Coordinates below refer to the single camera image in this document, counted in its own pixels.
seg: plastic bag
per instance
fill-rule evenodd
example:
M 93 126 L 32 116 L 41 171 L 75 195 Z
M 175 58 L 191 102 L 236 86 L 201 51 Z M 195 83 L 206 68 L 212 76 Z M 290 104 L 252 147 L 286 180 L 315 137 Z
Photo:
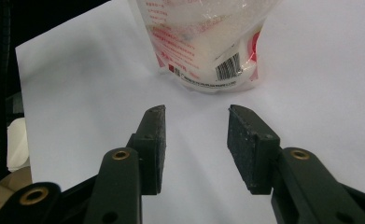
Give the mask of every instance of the plastic bag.
M 196 91 L 256 85 L 256 42 L 278 0 L 136 0 L 160 67 Z

